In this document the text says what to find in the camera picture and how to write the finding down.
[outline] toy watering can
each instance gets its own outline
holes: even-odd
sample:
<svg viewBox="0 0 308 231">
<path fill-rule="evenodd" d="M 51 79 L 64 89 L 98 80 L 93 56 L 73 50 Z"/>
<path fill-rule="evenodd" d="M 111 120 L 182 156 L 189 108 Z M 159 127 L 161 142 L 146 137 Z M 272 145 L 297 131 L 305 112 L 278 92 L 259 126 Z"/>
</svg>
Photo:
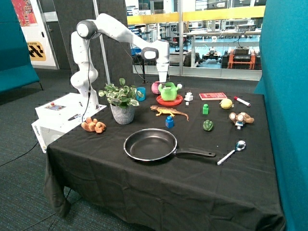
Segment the toy watering can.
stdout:
<svg viewBox="0 0 308 231">
<path fill-rule="evenodd" d="M 164 101 L 174 101 L 178 95 L 178 89 L 182 89 L 182 85 L 178 84 L 176 87 L 174 83 L 165 83 L 164 87 L 159 84 L 158 90 L 160 91 L 161 97 Z"/>
</svg>

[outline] frying pan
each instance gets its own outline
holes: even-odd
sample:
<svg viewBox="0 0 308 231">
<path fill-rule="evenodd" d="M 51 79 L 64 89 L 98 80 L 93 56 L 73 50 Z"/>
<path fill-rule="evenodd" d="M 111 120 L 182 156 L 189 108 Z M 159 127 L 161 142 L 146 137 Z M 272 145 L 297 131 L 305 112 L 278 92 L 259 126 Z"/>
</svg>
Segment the frying pan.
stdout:
<svg viewBox="0 0 308 231">
<path fill-rule="evenodd" d="M 131 158 L 141 161 L 154 161 L 165 158 L 171 154 L 193 154 L 203 157 L 215 157 L 215 153 L 209 153 L 197 149 L 177 149 L 175 136 L 162 129 L 148 128 L 136 131 L 124 142 L 124 151 Z"/>
</svg>

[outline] glass wall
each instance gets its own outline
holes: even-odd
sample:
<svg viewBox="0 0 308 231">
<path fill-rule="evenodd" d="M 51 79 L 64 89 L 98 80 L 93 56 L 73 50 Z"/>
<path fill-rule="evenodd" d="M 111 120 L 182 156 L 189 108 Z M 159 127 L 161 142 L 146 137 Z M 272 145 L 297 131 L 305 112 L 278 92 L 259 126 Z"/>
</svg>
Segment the glass wall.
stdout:
<svg viewBox="0 0 308 231">
<path fill-rule="evenodd" d="M 170 75 L 259 80 L 266 0 L 126 0 L 129 28 L 148 42 L 165 39 Z M 155 61 L 138 70 L 156 74 Z"/>
</svg>

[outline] metal spoon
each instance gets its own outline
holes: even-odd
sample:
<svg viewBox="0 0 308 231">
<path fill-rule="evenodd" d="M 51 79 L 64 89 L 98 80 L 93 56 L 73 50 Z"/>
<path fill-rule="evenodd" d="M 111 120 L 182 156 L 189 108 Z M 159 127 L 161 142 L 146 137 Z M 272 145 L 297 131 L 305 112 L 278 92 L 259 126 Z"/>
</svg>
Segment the metal spoon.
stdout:
<svg viewBox="0 0 308 231">
<path fill-rule="evenodd" d="M 222 162 L 224 162 L 226 159 L 229 158 L 229 156 L 231 156 L 235 151 L 241 151 L 246 147 L 246 142 L 245 141 L 238 141 L 235 144 L 235 149 L 233 151 L 231 151 L 229 154 L 227 154 L 224 158 L 222 158 L 221 160 L 219 160 L 217 162 L 217 165 L 220 165 Z"/>
</svg>

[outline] blue cup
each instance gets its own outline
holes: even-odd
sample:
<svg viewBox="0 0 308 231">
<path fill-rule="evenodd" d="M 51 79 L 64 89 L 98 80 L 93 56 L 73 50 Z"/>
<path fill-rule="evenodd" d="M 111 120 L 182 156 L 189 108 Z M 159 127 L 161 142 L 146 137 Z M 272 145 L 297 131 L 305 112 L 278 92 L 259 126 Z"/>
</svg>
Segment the blue cup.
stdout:
<svg viewBox="0 0 308 231">
<path fill-rule="evenodd" d="M 143 97 L 139 97 L 138 95 L 136 96 L 136 99 L 138 101 L 144 101 L 145 100 L 145 88 L 139 87 L 137 88 L 138 91 L 140 91 L 143 94 Z"/>
</svg>

